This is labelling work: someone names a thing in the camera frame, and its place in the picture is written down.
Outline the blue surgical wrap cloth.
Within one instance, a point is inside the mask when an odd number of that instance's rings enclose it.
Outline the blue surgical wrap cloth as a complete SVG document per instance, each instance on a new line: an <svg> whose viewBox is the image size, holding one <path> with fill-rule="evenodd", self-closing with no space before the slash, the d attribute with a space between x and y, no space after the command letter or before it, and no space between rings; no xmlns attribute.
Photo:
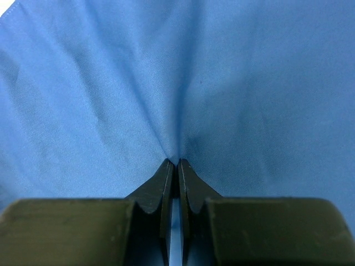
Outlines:
<svg viewBox="0 0 355 266"><path fill-rule="evenodd" d="M354 238L353 1L15 1L1 16L1 214L125 198L179 161L224 197L321 198Z"/></svg>

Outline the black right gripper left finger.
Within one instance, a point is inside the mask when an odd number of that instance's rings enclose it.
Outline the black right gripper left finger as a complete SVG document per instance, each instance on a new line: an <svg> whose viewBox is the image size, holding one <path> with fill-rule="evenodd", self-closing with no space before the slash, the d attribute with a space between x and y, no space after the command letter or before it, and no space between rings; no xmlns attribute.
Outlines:
<svg viewBox="0 0 355 266"><path fill-rule="evenodd" d="M125 198L21 199L1 214L2 265L168 265L174 165Z"/></svg>

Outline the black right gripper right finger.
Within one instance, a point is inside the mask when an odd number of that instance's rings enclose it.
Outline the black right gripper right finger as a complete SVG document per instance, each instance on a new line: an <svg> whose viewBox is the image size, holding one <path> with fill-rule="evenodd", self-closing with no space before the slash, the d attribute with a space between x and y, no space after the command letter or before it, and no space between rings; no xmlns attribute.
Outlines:
<svg viewBox="0 0 355 266"><path fill-rule="evenodd" d="M177 166L183 265L353 265L354 238L330 201L224 197Z"/></svg>

